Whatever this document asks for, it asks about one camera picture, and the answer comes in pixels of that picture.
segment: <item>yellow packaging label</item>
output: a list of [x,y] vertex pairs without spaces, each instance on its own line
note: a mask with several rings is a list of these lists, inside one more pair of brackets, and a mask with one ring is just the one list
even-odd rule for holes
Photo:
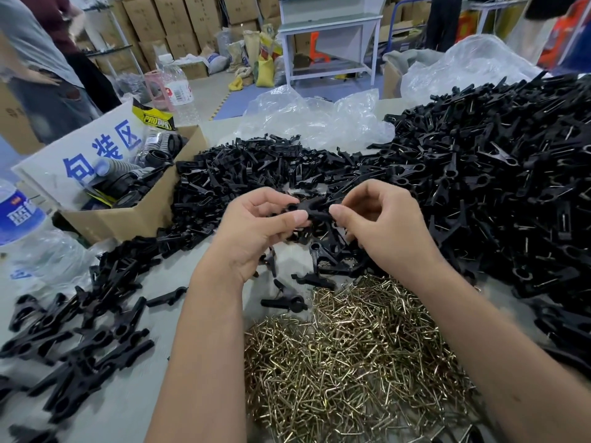
[[131,110],[134,112],[134,115],[148,126],[157,127],[162,130],[176,130],[172,113],[147,107],[140,104],[136,99],[134,99],[134,105]]

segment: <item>black pants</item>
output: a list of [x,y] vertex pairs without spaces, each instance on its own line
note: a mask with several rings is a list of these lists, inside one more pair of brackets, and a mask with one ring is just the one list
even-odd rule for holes
[[425,48],[446,52],[456,42],[462,0],[432,0]]
[[84,85],[88,96],[102,113],[107,113],[121,105],[107,76],[102,74],[84,53],[77,52],[64,54],[64,56]]

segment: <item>table surface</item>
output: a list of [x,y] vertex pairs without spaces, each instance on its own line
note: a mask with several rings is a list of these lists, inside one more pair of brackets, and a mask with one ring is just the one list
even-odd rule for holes
[[[381,100],[376,112],[378,117],[382,118],[386,113],[400,114],[408,107],[410,105],[402,99]],[[240,118],[209,121],[203,124],[202,130],[208,142],[216,145],[229,130],[235,130],[239,121]],[[179,252],[153,268],[141,280],[144,288],[130,299],[129,304],[133,305],[140,295],[150,299],[179,286],[187,286],[191,273],[209,242],[208,239],[189,252]],[[304,247],[279,244],[275,249],[278,278],[285,283],[293,284],[290,276],[292,273],[304,275],[312,270],[312,259]],[[270,312],[260,306],[259,300],[263,297],[274,297],[276,294],[270,272],[262,266],[259,267],[259,271],[260,277],[248,281],[242,292],[245,327],[249,327],[253,321],[262,319]],[[12,336],[6,324],[11,318],[15,297],[26,292],[28,286],[33,283],[31,278],[11,280],[9,272],[10,265],[0,263],[0,280],[4,286],[3,296],[0,297],[0,342],[7,341]],[[536,341],[544,339],[545,336],[533,324],[533,315],[529,308],[520,304],[511,295],[507,286],[493,279],[480,285],[483,289],[482,294],[512,316],[530,337]],[[309,299],[307,286],[294,287]],[[150,338],[155,341],[155,348],[140,357],[131,368],[116,372],[99,392],[84,402],[70,420],[69,427],[59,433],[61,443],[141,443],[144,440],[167,368],[167,357],[170,355],[181,307],[182,301],[174,306],[159,306],[145,310],[138,329],[150,329]],[[110,314],[108,316],[105,318],[107,323],[111,324],[112,318]],[[7,376],[17,373],[18,379],[29,379],[31,384],[49,372],[51,368],[33,361],[0,360],[0,373]],[[199,384],[204,381],[195,379],[192,382]],[[42,411],[42,406],[50,393],[51,389],[38,398],[28,398],[22,394],[10,398],[4,407],[4,413],[0,415],[0,441],[10,441],[7,432],[10,424],[46,428],[49,415]]]

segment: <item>white sign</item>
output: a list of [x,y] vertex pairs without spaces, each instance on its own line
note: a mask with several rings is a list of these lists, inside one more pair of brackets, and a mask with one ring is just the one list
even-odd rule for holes
[[12,171],[48,200],[65,210],[79,210],[89,197],[83,185],[96,177],[103,157],[122,160],[134,156],[146,126],[122,104],[92,123],[31,155]]

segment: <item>water bottle label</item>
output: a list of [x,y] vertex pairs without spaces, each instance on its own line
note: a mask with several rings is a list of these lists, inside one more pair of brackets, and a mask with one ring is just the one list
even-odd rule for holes
[[45,220],[45,213],[17,190],[0,202],[0,245],[26,236]]
[[193,91],[188,81],[167,82],[166,94],[174,106],[182,106],[193,102]]

